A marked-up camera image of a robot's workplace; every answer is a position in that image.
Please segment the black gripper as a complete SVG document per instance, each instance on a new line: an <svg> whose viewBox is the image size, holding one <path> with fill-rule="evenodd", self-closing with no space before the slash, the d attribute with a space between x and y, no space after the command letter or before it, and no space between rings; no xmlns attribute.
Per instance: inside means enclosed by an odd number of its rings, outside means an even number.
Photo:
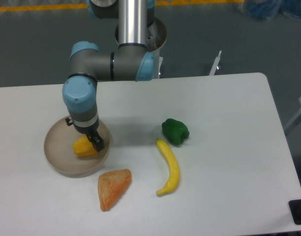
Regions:
<svg viewBox="0 0 301 236"><path fill-rule="evenodd" d="M85 134L88 140L93 144L96 151L102 151L105 148L104 140L97 131L99 126L98 118L87 121L77 121L75 119L72 120L71 117L66 117L64 120L67 126L74 125L78 132Z"/></svg>

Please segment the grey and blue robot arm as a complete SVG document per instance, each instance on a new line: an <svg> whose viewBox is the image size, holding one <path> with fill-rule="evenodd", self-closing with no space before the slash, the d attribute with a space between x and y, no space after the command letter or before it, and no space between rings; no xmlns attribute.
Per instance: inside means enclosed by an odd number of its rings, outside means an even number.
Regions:
<svg viewBox="0 0 301 236"><path fill-rule="evenodd" d="M147 50L147 30L154 22L153 0L88 0L89 12L99 18L118 19L118 50L101 53L88 41L77 42L69 58L70 75L62 98L70 114L68 125L85 134L96 151L104 149L97 129L97 85L101 81L150 81L155 57Z"/></svg>

